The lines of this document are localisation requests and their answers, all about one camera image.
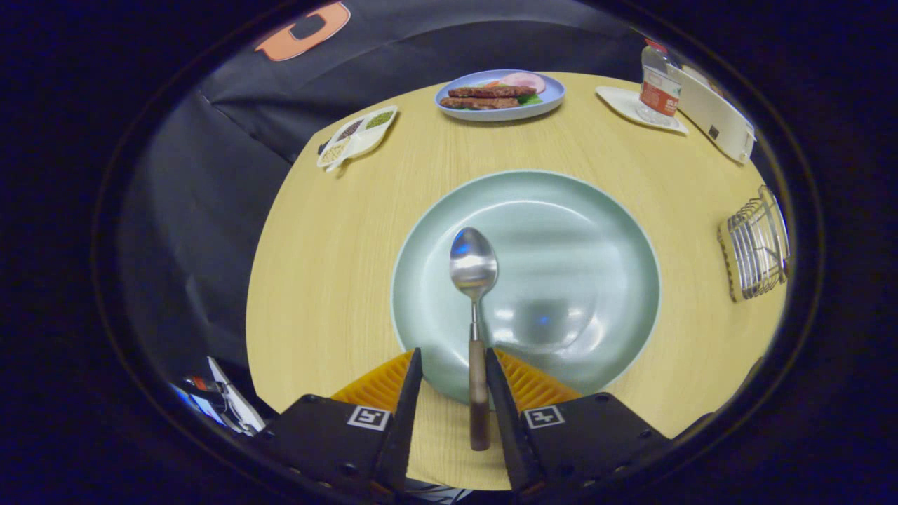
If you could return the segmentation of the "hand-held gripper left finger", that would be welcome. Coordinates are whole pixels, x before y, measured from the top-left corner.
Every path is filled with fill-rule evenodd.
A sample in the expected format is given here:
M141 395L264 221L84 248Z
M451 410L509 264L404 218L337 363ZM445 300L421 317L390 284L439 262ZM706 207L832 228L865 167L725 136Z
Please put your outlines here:
M422 382L411 349L330 397L305 394L261 431L261 453L346 497L398 497Z

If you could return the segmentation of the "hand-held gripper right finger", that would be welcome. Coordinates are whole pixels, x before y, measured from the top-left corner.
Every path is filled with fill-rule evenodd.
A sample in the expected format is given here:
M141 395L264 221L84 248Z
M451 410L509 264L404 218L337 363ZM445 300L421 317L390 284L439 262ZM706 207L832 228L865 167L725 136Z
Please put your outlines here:
M612 394L580 396L500 349L485 352L485 376L514 496L615 486L671 448L670 438Z

